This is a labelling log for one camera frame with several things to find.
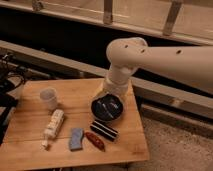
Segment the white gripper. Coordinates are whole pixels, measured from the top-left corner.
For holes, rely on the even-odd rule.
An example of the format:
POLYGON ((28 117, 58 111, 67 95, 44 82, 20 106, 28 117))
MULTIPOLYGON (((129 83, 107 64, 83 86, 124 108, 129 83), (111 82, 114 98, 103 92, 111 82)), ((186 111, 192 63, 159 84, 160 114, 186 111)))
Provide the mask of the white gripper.
POLYGON ((107 94, 111 94, 118 97, 121 101, 123 101, 125 99, 127 91, 128 91, 127 84, 119 85, 113 83, 108 78, 105 78, 104 81, 101 83, 100 87, 98 88, 97 96, 104 97, 107 94))

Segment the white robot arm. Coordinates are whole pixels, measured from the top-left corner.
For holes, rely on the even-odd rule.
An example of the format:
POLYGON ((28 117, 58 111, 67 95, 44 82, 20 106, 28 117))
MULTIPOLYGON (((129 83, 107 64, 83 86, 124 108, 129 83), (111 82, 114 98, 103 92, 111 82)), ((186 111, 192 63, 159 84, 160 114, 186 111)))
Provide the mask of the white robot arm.
POLYGON ((120 38, 106 48, 110 68, 103 89, 122 96, 139 69, 213 95, 213 46, 151 47, 140 37, 120 38))

